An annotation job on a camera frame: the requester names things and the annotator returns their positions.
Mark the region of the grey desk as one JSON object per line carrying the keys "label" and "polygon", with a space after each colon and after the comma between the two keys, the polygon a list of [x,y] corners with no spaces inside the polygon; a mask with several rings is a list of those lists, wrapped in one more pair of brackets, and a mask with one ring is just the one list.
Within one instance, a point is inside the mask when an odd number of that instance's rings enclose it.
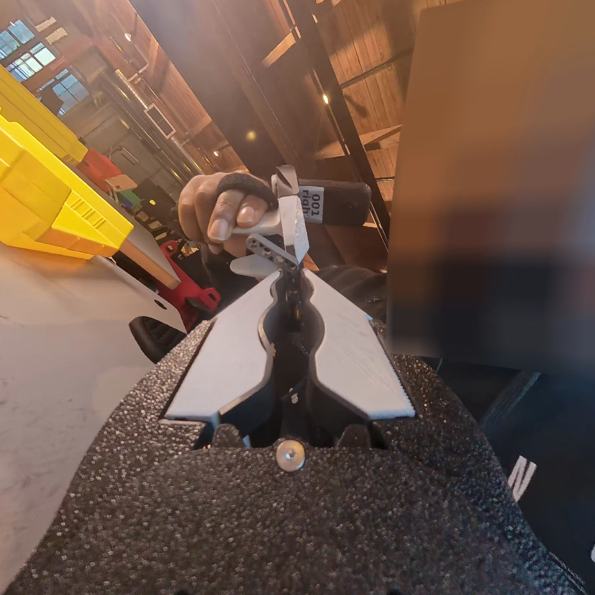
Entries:
{"label": "grey desk", "polygon": [[1,591],[120,400],[153,367],[129,323],[179,313],[108,259],[1,245]]}

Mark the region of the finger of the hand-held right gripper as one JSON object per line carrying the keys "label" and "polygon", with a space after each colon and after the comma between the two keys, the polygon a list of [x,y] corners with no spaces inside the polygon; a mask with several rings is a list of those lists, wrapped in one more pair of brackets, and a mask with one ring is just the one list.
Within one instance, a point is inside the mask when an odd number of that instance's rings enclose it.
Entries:
{"label": "finger of the hand-held right gripper", "polygon": [[297,196],[299,181],[292,165],[281,165],[275,168],[271,176],[271,189],[276,197]]}
{"label": "finger of the hand-held right gripper", "polygon": [[284,249],[300,266],[309,249],[308,233],[298,196],[281,197],[281,231]]}

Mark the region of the black pin connector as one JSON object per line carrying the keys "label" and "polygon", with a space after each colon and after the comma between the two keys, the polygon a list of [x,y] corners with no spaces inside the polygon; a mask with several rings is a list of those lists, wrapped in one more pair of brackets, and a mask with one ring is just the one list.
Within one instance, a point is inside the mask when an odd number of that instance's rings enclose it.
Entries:
{"label": "black pin connector", "polygon": [[291,333],[301,331],[301,271],[288,268],[283,271],[279,290],[281,320]]}

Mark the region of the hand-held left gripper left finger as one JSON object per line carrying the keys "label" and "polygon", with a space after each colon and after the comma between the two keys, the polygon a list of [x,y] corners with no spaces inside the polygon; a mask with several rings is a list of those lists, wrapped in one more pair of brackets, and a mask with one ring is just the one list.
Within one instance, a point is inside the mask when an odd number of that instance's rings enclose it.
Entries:
{"label": "hand-held left gripper left finger", "polygon": [[266,317],[275,312],[275,286],[283,273],[272,272],[213,319],[164,419],[220,422],[262,389],[271,377],[271,341]]}

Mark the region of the grey bent building beam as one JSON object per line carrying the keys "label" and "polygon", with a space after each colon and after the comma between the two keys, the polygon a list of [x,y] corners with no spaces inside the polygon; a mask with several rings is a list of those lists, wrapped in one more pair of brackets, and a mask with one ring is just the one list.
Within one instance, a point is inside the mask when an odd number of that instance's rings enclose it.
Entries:
{"label": "grey bent building beam", "polygon": [[265,275],[277,270],[295,273],[301,267],[297,257],[260,234],[249,234],[245,245],[251,256],[255,257],[255,264],[250,266]]}

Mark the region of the person's right hand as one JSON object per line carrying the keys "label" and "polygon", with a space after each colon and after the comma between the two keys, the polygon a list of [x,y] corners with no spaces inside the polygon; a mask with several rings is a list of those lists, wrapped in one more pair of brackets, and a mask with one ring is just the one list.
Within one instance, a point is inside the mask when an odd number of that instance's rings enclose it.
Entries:
{"label": "person's right hand", "polygon": [[257,225],[268,210],[261,198],[238,190],[217,195],[226,173],[197,175],[184,187],[178,200],[182,230],[191,241],[205,244],[214,254],[223,250],[240,258],[246,255],[245,238],[233,235],[237,227]]}

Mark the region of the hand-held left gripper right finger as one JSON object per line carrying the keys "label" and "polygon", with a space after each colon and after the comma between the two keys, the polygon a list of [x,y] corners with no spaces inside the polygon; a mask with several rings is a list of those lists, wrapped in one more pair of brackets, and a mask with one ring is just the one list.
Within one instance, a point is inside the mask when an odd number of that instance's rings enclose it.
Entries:
{"label": "hand-held left gripper right finger", "polygon": [[413,404],[371,317],[313,272],[305,270],[302,279],[315,385],[364,420],[413,418]]}

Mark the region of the yellow bin with dividers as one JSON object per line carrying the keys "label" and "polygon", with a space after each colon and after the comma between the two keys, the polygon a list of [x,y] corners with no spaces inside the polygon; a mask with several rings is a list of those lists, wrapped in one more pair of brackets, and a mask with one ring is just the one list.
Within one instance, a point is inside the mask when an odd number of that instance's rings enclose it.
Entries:
{"label": "yellow bin with dividers", "polygon": [[1,115],[1,242],[54,255],[112,257],[133,224],[21,124]]}

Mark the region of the yellow storage bin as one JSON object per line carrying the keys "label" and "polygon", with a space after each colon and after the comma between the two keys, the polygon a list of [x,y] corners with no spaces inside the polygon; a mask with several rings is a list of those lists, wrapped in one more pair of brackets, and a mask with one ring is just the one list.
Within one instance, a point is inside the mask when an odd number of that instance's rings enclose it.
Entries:
{"label": "yellow storage bin", "polygon": [[78,165],[87,154],[78,137],[4,67],[1,67],[1,114],[8,121],[19,123],[69,165]]}

